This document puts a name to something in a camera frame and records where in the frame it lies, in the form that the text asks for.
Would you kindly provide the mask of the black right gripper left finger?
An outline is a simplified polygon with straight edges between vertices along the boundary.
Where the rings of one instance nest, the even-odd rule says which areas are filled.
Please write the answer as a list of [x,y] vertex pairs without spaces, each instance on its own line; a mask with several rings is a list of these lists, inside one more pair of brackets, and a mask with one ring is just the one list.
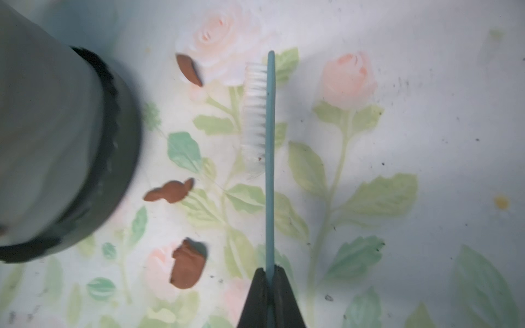
[[237,328],[267,328],[269,323],[269,284],[264,269],[252,279]]

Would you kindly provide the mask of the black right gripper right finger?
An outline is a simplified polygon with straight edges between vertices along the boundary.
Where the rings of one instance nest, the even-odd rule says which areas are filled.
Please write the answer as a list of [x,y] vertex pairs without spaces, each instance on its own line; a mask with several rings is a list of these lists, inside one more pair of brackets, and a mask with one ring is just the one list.
[[306,328],[286,271],[274,266],[272,278],[273,317],[276,328]]

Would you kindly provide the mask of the teal toothbrush white bristles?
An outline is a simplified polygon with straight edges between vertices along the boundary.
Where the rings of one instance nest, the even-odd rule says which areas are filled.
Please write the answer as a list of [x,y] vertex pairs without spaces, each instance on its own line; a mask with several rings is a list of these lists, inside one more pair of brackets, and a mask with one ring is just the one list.
[[268,284],[275,274],[275,129],[276,54],[266,64],[248,64],[241,106],[241,149],[248,171],[265,176],[265,273]]

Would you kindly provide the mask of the white ceramic pot with soil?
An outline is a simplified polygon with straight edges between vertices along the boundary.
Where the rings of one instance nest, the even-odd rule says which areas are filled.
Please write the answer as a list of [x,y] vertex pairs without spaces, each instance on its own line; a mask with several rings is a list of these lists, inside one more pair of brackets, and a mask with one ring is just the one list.
[[33,239],[81,191],[103,127],[94,68],[1,4],[1,244]]

